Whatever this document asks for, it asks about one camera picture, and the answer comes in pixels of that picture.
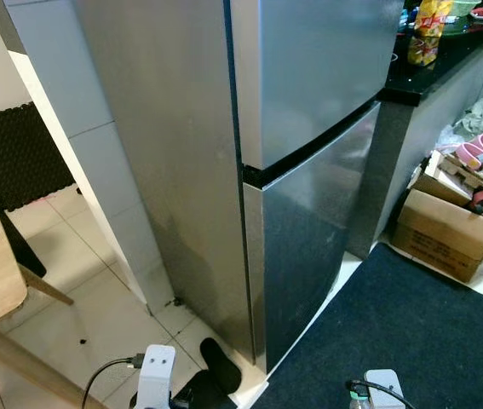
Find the freezer door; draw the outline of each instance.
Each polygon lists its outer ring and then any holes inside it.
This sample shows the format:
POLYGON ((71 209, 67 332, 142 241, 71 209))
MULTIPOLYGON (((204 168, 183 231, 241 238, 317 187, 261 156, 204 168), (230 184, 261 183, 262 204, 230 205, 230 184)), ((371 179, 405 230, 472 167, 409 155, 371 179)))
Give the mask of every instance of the freezer door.
POLYGON ((402 0, 232 0, 244 164, 265 169, 385 84, 402 0))
POLYGON ((267 372, 313 318, 339 271, 378 110, 376 104, 263 189, 244 183, 256 363, 267 372))

